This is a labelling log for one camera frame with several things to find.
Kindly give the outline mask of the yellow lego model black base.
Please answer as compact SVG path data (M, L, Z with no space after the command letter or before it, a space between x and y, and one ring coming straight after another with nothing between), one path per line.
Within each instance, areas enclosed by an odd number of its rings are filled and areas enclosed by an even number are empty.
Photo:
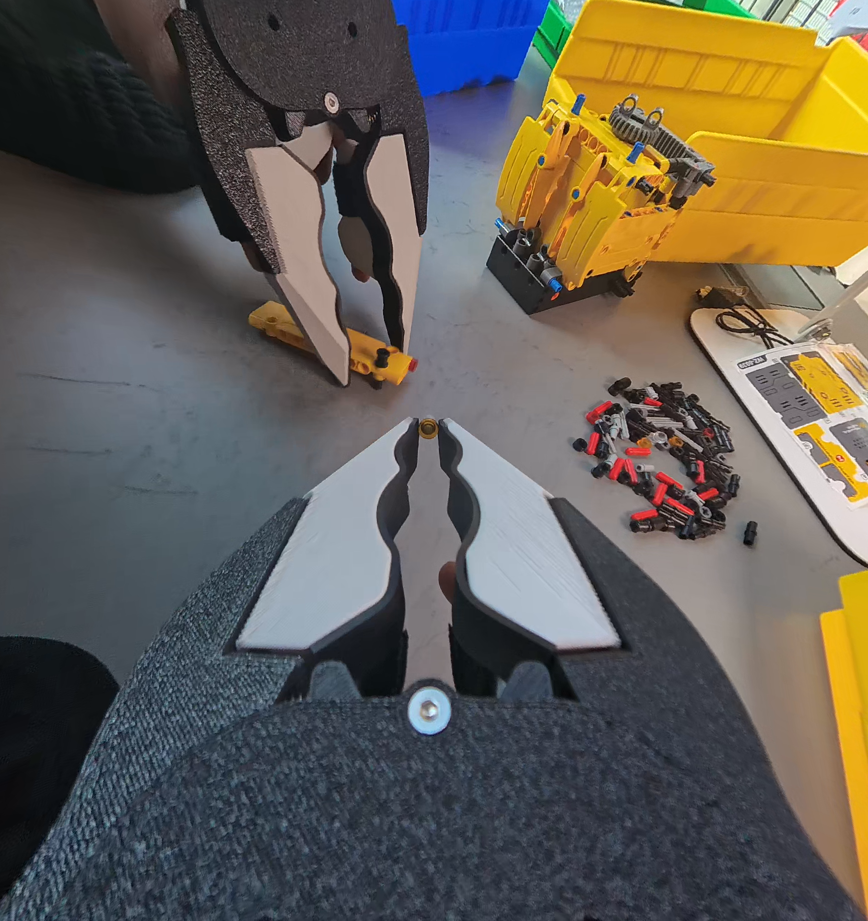
M497 184L486 268L527 315L635 283L715 165L635 94L607 112L550 96L520 124Z

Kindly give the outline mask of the yellow lego beam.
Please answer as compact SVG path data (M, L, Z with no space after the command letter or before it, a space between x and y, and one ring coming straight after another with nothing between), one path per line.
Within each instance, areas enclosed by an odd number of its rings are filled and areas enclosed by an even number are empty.
M256 308L249 314L248 323L270 338L314 358L317 356L289 309L277 301L267 301ZM413 356L353 329L348 329L348 340L350 370L366 377L374 388L380 388L384 382L400 385L411 374L407 368Z

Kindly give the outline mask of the green parts bin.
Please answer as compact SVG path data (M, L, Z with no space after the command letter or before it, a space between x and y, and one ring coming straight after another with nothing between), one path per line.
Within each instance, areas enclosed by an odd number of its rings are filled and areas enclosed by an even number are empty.
M573 28L560 2L550 1L532 38L532 47L553 68Z

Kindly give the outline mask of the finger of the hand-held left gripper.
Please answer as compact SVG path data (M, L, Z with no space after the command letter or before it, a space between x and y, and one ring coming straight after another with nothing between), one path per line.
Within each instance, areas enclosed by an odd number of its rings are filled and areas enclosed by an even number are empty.
M371 207L374 277L383 294L383 316L392 345L409 352L417 299L422 238L418 231L404 137L383 135L364 166Z
M283 145L249 148L245 157L279 261L271 282L317 357L339 385L348 386L351 346L323 255L321 184Z

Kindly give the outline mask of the white rounded board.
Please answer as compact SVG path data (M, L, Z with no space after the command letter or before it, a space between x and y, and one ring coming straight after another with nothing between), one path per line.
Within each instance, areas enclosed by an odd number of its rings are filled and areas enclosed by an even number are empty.
M759 337L723 329L717 321L721 308L703 307L693 312L689 325L694 339L716 366L727 386L745 409L774 455L783 464L797 488L808 501L831 536L855 560L868 567L868 505L852 508L831 490L821 472L799 451L794 439L766 407L758 405L757 394L744 381L735 363L762 351L807 343L834 343L832 340L802 340L766 348Z

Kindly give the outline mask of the pile of red black lego pins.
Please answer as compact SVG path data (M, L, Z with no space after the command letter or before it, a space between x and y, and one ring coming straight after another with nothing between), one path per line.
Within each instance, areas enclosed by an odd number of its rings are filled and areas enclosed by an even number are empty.
M632 533L693 542L727 530L727 505L740 487L730 427L681 382L615 378L584 421L571 446L595 481L623 487L640 504L626 519Z

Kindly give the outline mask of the blue parts bin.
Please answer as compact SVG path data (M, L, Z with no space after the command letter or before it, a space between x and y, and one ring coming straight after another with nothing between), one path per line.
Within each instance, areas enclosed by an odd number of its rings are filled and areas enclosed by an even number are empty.
M547 1L394 1L423 97L517 79Z

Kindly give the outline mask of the lego sticker sheet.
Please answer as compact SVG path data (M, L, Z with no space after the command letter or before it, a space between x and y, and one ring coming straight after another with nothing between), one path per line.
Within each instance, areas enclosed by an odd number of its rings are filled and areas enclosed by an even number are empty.
M741 378L852 508L868 505L868 360L853 344L807 343L735 363Z

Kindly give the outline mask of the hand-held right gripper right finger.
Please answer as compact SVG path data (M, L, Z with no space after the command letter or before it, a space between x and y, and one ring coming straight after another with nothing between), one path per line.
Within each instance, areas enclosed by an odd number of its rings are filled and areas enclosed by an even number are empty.
M551 506L553 496L454 420L439 426L464 597L549 651L620 648Z

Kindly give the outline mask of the person's left hand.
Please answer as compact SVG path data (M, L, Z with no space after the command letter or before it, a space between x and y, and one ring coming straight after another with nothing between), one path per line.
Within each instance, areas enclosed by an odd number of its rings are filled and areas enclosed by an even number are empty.
M337 129L333 132L333 140L330 143L323 158L318 161L313 172L321 185L332 177L333 167L336 161L347 164L354 154L357 142L348 139L342 132Z

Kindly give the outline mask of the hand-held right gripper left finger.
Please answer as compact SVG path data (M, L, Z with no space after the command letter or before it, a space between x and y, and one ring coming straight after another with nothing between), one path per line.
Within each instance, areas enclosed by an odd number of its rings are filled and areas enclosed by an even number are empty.
M398 595L395 536L409 515L417 427L405 418L305 495L237 649L318 654Z

